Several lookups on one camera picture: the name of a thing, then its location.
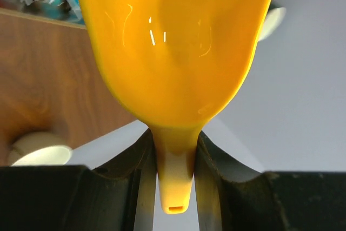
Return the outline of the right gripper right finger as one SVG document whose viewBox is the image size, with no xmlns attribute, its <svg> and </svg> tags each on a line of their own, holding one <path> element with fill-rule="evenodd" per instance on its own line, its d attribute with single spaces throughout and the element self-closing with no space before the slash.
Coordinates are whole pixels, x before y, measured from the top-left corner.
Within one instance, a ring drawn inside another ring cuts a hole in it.
<svg viewBox="0 0 346 231">
<path fill-rule="evenodd" d="M 200 230 L 345 230 L 345 173 L 265 171 L 201 133 L 195 159 Z"/>
</svg>

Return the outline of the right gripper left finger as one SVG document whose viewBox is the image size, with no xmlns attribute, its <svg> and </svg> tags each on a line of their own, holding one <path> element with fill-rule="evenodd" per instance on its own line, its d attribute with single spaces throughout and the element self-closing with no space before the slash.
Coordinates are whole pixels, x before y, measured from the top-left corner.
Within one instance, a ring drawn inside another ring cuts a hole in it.
<svg viewBox="0 0 346 231">
<path fill-rule="evenodd" d="M 152 230 L 155 147 L 145 131 L 105 164 L 1 168 L 1 230 Z"/>
</svg>

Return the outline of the yellow plastic scoop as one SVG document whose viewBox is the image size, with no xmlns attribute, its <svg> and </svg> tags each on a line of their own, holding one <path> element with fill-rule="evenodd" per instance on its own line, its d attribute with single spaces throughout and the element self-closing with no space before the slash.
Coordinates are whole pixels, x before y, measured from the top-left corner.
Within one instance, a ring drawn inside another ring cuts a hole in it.
<svg viewBox="0 0 346 231">
<path fill-rule="evenodd" d="M 101 75 L 151 130 L 164 212 L 190 201 L 197 139 L 236 95 L 271 0 L 79 0 Z"/>
</svg>

